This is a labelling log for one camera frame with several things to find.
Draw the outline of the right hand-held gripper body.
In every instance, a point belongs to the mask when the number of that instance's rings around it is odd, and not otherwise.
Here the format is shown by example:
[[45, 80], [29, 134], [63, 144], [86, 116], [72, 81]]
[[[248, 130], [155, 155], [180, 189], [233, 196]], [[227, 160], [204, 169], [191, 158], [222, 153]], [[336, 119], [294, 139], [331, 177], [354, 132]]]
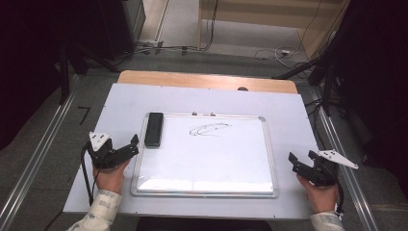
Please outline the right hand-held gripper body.
[[321, 164], [306, 167], [307, 173], [303, 177], [317, 187], [334, 186], [338, 180], [339, 166], [359, 168], [336, 150], [321, 150], [316, 153], [321, 157]]

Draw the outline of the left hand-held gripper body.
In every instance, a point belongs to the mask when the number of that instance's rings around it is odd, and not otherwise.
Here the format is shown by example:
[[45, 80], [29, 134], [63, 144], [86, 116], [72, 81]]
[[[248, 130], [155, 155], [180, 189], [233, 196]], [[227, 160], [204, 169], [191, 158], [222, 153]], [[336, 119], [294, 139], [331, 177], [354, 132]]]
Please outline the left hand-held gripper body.
[[87, 151], [97, 169], [113, 169], [126, 161], [118, 150], [108, 150], [107, 140], [110, 138], [109, 133], [89, 132]]

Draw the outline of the black whiteboard eraser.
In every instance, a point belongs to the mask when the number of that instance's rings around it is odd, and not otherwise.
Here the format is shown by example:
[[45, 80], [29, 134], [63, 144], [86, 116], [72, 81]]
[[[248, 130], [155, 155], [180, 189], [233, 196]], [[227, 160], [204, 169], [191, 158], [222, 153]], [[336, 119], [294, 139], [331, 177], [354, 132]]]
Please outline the black whiteboard eraser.
[[144, 144], [147, 147], [159, 147], [164, 124], [163, 113], [150, 113], [144, 136]]

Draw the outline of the person's right hand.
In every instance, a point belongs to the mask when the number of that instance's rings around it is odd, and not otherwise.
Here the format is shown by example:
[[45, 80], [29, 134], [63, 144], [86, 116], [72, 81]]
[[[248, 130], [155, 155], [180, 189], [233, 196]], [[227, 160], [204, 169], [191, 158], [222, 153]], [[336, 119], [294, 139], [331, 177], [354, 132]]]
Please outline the person's right hand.
[[316, 187], [300, 175], [297, 175], [296, 178], [304, 188], [306, 198], [316, 214], [335, 210], [338, 197], [337, 186]]

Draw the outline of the person's left hand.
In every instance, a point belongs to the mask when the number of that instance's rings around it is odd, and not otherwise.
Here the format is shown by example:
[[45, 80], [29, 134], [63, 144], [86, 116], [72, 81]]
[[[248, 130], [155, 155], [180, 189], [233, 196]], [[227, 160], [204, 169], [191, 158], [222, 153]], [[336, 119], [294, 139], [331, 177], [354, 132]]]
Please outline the person's left hand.
[[92, 170], [96, 186], [99, 190], [106, 190], [113, 193], [121, 194], [121, 189], [124, 180], [124, 170], [129, 165], [130, 161], [120, 164], [114, 169], [107, 171], [99, 171], [94, 168]]

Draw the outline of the black tape corner mark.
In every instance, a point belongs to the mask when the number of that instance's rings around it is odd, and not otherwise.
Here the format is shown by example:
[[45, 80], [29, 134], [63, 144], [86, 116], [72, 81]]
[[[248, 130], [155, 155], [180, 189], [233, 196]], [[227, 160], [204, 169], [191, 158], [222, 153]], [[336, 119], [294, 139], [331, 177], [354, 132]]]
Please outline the black tape corner mark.
[[91, 109], [91, 107], [85, 107], [85, 106], [78, 106], [77, 107], [78, 110], [83, 110], [84, 111], [84, 115], [79, 123], [79, 125], [83, 125], [83, 123], [85, 122], [85, 120], [87, 119], [88, 115], [89, 115], [89, 111]]

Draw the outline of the large white table sheet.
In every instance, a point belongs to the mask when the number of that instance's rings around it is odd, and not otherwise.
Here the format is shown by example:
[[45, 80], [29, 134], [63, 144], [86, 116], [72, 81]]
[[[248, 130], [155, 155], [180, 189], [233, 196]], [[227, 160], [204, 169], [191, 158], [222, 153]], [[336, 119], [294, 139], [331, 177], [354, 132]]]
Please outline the large white table sheet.
[[134, 196], [136, 156], [125, 171], [120, 213], [133, 216], [306, 219], [312, 211], [288, 157], [308, 163], [316, 141], [302, 98], [293, 93], [210, 90], [115, 84], [95, 127], [111, 134], [115, 147], [142, 137], [149, 113], [261, 116], [267, 121], [279, 186], [274, 198]]

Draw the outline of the black metal stand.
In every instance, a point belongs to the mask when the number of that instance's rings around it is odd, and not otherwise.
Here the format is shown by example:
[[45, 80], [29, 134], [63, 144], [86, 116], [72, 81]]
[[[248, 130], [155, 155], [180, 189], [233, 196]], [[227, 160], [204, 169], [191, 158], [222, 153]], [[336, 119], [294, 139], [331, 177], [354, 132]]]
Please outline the black metal stand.
[[339, 46], [342, 36], [343, 34], [341, 31], [336, 32], [334, 36], [329, 37], [329, 41], [326, 43], [324, 51], [316, 58], [312, 59], [310, 62], [301, 64], [299, 67], [296, 67], [287, 73], [275, 77], [275, 80], [288, 80], [294, 75], [311, 67], [313, 70], [308, 78], [308, 83], [311, 86], [317, 86], [318, 84], [323, 83], [322, 101], [319, 104], [327, 116], [330, 116], [329, 105], [331, 88], [335, 79], [335, 51]]
[[60, 54], [60, 75], [61, 75], [61, 90], [62, 95], [60, 99], [60, 104], [62, 105], [68, 98], [70, 94], [69, 85], [69, 75], [68, 75], [68, 65], [71, 64], [74, 71], [78, 74], [86, 75], [88, 73], [88, 66], [85, 62], [84, 57], [89, 57], [96, 61], [98, 64], [109, 69], [111, 72], [118, 72], [118, 69], [113, 65], [108, 63], [102, 57], [98, 56], [96, 53], [92, 52], [87, 47], [81, 45], [78, 42], [61, 39], [59, 41], [59, 54]]

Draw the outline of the silver framed whiteboard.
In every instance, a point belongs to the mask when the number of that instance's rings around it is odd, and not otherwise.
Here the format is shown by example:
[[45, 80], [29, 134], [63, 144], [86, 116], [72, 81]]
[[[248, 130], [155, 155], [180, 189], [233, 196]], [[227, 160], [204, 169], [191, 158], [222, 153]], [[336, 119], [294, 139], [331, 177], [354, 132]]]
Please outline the silver framed whiteboard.
[[160, 145], [140, 145], [131, 194], [276, 197], [267, 121], [250, 115], [165, 114]]

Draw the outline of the wooden table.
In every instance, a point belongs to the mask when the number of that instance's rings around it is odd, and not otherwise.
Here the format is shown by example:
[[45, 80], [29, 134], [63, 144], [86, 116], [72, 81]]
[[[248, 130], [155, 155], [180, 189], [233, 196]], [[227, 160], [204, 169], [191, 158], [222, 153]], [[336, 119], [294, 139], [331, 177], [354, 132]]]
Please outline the wooden table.
[[247, 89], [248, 91], [257, 92], [298, 94], [295, 83], [290, 80], [259, 79], [217, 74], [124, 70], [119, 74], [117, 81], [120, 84], [217, 90]]

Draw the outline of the person's dark clothing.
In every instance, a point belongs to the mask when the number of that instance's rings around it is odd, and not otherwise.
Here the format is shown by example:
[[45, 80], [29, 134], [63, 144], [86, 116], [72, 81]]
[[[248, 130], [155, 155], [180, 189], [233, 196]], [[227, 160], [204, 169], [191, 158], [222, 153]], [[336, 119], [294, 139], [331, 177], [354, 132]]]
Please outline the person's dark clothing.
[[262, 220], [141, 218], [136, 231], [272, 231], [272, 228]]

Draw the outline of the grey power strip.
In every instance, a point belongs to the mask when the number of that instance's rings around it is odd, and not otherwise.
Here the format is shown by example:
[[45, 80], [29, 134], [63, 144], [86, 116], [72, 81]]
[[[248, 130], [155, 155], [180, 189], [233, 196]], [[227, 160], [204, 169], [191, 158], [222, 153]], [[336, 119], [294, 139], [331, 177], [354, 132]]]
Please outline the grey power strip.
[[145, 55], [150, 54], [151, 52], [160, 52], [163, 48], [162, 41], [139, 41], [136, 44], [135, 54], [142, 53]]

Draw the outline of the black cabinet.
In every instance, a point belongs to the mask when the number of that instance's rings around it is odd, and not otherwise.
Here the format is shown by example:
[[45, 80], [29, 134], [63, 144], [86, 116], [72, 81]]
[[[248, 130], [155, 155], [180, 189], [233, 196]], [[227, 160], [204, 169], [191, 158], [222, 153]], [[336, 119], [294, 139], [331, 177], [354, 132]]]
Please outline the black cabinet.
[[143, 0], [99, 0], [108, 36], [107, 57], [135, 50], [146, 19]]

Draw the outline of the light wooden shelf unit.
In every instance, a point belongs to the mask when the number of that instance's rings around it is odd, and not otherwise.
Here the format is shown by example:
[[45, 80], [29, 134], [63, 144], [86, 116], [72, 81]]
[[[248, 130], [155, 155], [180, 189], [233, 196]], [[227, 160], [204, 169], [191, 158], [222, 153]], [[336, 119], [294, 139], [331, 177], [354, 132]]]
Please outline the light wooden shelf unit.
[[199, 0], [196, 47], [201, 44], [202, 20], [217, 10], [220, 21], [295, 28], [308, 58], [337, 31], [351, 0]]

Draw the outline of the aluminium floor rail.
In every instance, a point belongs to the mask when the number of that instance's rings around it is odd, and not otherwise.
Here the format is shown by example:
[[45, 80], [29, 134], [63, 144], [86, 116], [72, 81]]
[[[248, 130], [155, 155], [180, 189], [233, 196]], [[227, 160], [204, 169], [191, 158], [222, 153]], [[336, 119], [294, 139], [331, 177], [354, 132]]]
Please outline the aluminium floor rail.
[[[322, 93], [318, 88], [311, 87], [310, 94], [313, 100], [317, 101], [317, 108], [313, 112], [313, 120], [315, 121], [313, 126], [319, 147], [335, 149], [349, 158], [333, 123], [333, 114], [327, 116], [319, 104], [322, 101]], [[344, 181], [344, 191], [350, 195], [364, 231], [380, 231], [366, 195], [358, 181], [357, 170], [350, 167], [340, 167], [340, 173]]]
[[54, 113], [50, 123], [47, 126], [47, 129], [41, 137], [41, 140], [36, 146], [29, 163], [24, 168], [24, 171], [6, 200], [6, 203], [0, 213], [0, 231], [9, 230], [13, 219], [19, 210], [19, 207], [21, 206], [34, 179], [36, 178], [42, 162], [47, 156], [47, 152], [55, 139], [67, 112], [69, 111], [82, 80], [83, 78], [78, 74], [74, 74], [70, 80], [68, 85], [71, 87], [71, 93], [68, 95], [65, 102], [57, 108], [57, 111]]

